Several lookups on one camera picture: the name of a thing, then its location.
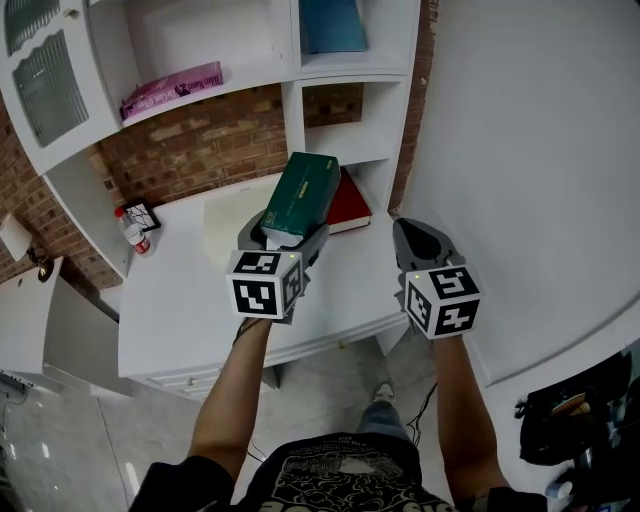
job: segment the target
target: sneaker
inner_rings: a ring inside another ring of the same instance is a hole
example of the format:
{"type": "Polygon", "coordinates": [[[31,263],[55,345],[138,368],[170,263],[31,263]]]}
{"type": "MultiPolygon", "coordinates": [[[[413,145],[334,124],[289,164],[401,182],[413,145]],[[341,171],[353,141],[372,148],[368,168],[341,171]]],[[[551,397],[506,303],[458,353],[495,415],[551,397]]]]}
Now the sneaker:
{"type": "Polygon", "coordinates": [[[374,402],[389,402],[390,404],[395,402],[393,388],[391,384],[388,382],[384,382],[380,384],[380,387],[377,389],[375,396],[373,397],[374,402]]]}

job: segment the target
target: frosted glass panel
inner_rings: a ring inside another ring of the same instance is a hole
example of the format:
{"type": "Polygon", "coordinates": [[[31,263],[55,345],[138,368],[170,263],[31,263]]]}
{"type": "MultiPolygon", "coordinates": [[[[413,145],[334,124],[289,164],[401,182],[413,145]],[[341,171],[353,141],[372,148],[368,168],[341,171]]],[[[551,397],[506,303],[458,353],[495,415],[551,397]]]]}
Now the frosted glass panel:
{"type": "Polygon", "coordinates": [[[13,73],[31,123],[45,147],[89,119],[62,31],[49,36],[13,73]]]}
{"type": "Polygon", "coordinates": [[[59,12],[60,0],[7,0],[4,20],[9,55],[22,48],[27,39],[59,12]]]}

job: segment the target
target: pink book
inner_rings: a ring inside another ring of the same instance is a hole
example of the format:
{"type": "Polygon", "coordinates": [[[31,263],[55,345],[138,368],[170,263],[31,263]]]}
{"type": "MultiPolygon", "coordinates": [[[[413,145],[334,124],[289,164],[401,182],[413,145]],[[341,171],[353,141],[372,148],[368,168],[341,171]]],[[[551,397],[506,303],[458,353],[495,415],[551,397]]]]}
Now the pink book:
{"type": "Polygon", "coordinates": [[[222,85],[220,62],[185,69],[138,87],[127,100],[122,102],[120,114],[124,120],[163,103],[216,85],[222,85]]]}

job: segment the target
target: white bottle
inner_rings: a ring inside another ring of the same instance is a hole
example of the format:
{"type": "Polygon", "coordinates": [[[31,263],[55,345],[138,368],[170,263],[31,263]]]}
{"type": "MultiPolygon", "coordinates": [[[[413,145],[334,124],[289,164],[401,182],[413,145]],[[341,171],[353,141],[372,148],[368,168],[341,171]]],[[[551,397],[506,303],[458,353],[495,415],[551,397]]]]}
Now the white bottle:
{"type": "Polygon", "coordinates": [[[151,254],[151,242],[142,231],[142,227],[131,218],[124,208],[116,208],[116,217],[120,224],[120,231],[124,234],[128,242],[133,245],[135,251],[142,256],[151,254]]]}

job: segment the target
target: white cube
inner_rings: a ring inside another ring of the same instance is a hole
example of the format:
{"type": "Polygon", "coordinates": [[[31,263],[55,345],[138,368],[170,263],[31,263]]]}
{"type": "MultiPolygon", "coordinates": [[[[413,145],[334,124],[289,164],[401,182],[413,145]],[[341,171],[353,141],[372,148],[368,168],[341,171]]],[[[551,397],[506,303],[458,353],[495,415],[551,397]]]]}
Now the white cube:
{"type": "Polygon", "coordinates": [[[431,340],[473,329],[482,293],[466,265],[407,272],[405,311],[431,340]]]}
{"type": "Polygon", "coordinates": [[[281,320],[302,294],[302,254],[233,251],[227,267],[231,307],[237,315],[281,320]]]}

